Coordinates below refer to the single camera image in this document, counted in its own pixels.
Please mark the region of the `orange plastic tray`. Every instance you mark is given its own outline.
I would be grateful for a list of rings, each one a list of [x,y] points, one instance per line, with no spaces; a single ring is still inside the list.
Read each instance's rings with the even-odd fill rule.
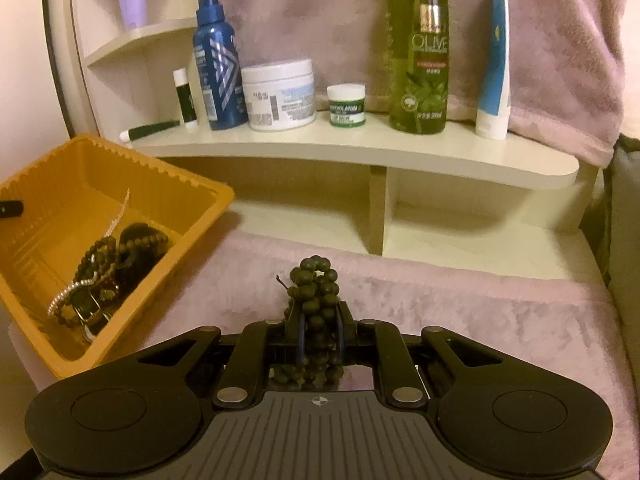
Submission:
[[[141,322],[191,249],[234,200],[230,186],[97,136],[78,136],[14,174],[2,200],[19,200],[1,221],[1,302],[55,378],[100,364]],[[93,342],[49,315],[86,250],[108,225],[145,222],[165,233],[168,254]]]

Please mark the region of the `dark green small tube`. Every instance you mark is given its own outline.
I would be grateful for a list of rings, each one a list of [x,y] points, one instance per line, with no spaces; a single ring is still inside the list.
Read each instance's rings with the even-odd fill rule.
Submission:
[[[152,134],[178,127],[178,125],[180,125],[180,122],[178,120],[168,120],[168,122],[154,122],[154,124],[129,128],[119,133],[118,137],[120,142],[130,143],[132,141],[145,138],[146,136],[152,136]]]

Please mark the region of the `white corner shelf unit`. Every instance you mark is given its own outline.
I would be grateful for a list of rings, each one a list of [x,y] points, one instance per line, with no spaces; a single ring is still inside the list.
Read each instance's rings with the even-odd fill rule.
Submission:
[[[107,140],[179,116],[178,68],[198,82],[198,3],[146,1],[148,24],[126,29],[118,0],[70,0],[91,118]],[[380,114],[335,128],[319,113],[277,132],[200,122],[134,148],[230,185],[246,232],[500,275],[599,277],[579,227],[596,172],[521,136],[485,140],[464,122],[414,136]]]

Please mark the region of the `white green lip balm stick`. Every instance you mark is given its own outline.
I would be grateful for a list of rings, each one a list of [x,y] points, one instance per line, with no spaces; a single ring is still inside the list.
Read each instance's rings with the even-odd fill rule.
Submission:
[[[191,87],[185,68],[179,68],[172,72],[174,84],[180,105],[182,120],[186,128],[194,129],[198,126],[198,116],[193,103]]]

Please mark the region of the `blue white lotion tube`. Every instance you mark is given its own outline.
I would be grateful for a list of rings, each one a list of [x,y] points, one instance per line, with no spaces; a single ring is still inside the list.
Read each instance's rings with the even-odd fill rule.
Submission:
[[[491,0],[488,60],[476,111],[475,132],[506,140],[511,115],[509,0]]]

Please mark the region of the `blue spray bottle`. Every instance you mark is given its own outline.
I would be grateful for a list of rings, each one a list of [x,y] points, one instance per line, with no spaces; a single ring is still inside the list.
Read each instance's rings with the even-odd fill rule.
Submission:
[[[248,118],[235,31],[226,21],[222,3],[198,0],[196,24],[194,58],[209,127],[224,130],[246,124]]]

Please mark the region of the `white cream jar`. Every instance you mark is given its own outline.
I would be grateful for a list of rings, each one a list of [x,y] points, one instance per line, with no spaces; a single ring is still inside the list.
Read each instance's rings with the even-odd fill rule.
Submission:
[[[241,76],[250,128],[284,131],[316,119],[310,58],[247,66]]]

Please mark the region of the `small green-label jar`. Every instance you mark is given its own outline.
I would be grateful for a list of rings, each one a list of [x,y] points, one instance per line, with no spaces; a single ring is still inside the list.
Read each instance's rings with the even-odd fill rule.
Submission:
[[[331,84],[326,88],[330,123],[338,128],[355,128],[366,122],[364,84]]]

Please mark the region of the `green olive oil bottle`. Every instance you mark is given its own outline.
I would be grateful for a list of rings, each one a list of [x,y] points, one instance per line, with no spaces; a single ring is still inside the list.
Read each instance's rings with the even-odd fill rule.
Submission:
[[[414,134],[442,132],[449,84],[448,0],[387,0],[390,124]]]

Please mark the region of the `white mirror frame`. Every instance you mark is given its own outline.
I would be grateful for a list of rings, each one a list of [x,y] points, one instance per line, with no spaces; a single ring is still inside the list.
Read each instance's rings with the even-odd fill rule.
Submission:
[[[44,38],[58,106],[70,138],[91,133],[96,124],[82,71],[73,0],[42,0]]]

